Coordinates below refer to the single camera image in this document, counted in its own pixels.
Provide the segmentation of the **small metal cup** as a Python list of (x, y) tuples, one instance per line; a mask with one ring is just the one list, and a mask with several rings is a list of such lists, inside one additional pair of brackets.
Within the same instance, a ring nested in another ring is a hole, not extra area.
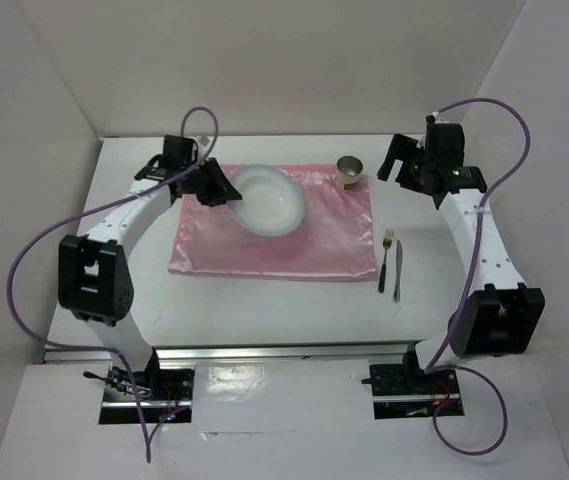
[(355, 190), (363, 172), (362, 161), (352, 155), (342, 156), (336, 162), (335, 183), (340, 190)]

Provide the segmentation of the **white round plate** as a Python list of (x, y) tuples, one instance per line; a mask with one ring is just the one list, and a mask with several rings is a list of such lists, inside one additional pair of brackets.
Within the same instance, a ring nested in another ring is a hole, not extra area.
[(284, 171), (268, 165), (242, 165), (230, 179), (241, 200), (227, 204), (235, 220), (264, 237), (292, 233), (305, 216), (305, 198), (298, 184)]

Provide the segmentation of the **pink rose satin cloth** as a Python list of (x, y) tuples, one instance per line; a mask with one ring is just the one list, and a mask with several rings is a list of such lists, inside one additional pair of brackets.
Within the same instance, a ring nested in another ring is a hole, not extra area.
[(291, 233), (249, 231), (226, 206), (182, 202), (168, 271), (172, 274), (311, 281), (359, 281), (376, 274), (373, 218), (366, 179), (352, 191), (335, 183), (330, 164), (279, 165), (304, 197)]

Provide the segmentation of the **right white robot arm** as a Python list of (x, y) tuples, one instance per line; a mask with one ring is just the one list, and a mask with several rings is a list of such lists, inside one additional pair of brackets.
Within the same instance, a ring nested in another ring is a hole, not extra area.
[(424, 391), (445, 368), (524, 353), (545, 307), (542, 290), (528, 286), (511, 261), (485, 197), (484, 177), (465, 165), (464, 154), (462, 126), (431, 114), (421, 139), (393, 137), (378, 171), (387, 180), (399, 162), (396, 183), (433, 200), (470, 282), (445, 333), (407, 348), (399, 379), (412, 392)]

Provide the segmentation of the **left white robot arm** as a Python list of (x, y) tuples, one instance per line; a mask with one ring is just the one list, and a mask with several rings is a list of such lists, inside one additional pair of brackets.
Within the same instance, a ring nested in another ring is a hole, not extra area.
[(201, 143), (167, 135), (159, 154), (135, 175), (121, 202), (82, 235), (67, 235), (58, 250), (58, 302), (88, 324), (108, 349), (107, 380), (140, 399), (160, 390), (156, 350), (143, 338), (131, 309), (134, 285), (128, 258), (152, 224), (185, 195), (206, 207), (240, 199), (217, 160)]

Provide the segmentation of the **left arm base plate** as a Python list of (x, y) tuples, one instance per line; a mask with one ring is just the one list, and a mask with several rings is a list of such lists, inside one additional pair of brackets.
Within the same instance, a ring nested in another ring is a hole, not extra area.
[[(99, 416), (101, 425), (139, 423), (133, 387), (126, 372), (110, 367), (107, 374), (84, 371), (83, 376), (104, 385)], [(169, 424), (190, 423), (194, 383), (193, 368), (161, 369), (152, 385), (137, 380), (144, 420), (151, 424), (160, 420)]]

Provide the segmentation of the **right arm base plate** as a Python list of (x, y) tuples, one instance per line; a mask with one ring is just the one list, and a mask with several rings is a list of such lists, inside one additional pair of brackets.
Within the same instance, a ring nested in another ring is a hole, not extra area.
[(436, 411), (441, 416), (465, 415), (456, 373), (448, 369), (426, 374), (411, 350), (399, 362), (371, 364), (361, 383), (371, 387), (376, 420), (427, 418)]

